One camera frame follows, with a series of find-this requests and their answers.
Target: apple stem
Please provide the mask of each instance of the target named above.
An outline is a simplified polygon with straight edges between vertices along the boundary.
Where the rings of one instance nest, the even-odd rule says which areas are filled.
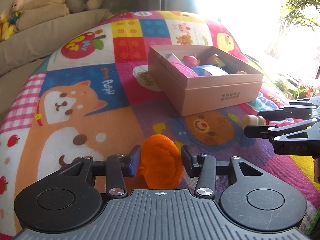
[[[106,37],[106,35],[104,34],[104,35],[101,35],[101,36],[98,36],[98,37],[94,37],[93,39],[94,40],[96,40],[96,39],[103,39],[103,38],[105,38]]]

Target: green leaf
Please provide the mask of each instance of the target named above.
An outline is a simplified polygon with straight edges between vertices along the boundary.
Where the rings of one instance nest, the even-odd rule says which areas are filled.
[[[239,121],[240,121],[239,117],[236,116],[235,114],[230,114],[230,113],[228,113],[228,116],[229,116],[229,118],[230,118],[232,121],[234,121],[234,122],[239,122]]]
[[[100,50],[103,49],[103,41],[102,40],[99,40],[99,39],[93,40],[92,44],[96,49],[100,49]]]

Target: pink plastic toy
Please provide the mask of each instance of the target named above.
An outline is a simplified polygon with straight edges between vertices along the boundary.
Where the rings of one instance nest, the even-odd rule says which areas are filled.
[[[187,66],[187,67],[198,67],[200,64],[200,60],[197,60],[196,58],[197,55],[194,56],[184,56],[182,58],[183,63]]]
[[[180,70],[186,77],[198,77],[199,75],[194,72],[191,68],[188,68],[187,66],[177,63],[177,62],[171,62],[172,65],[174,65],[178,70]]]

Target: pink checkered pattern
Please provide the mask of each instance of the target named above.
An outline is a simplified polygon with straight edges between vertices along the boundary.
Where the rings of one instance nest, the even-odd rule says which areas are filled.
[[[45,73],[37,73],[29,77],[5,117],[0,133],[31,126],[44,78]]]

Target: yellow square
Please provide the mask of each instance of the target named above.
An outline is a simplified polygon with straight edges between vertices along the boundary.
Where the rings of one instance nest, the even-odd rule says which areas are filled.
[[[139,20],[124,20],[111,23],[112,37],[143,37]]]
[[[194,13],[176,12],[176,11],[157,11],[165,20],[178,20],[184,22],[205,23],[205,20]]]

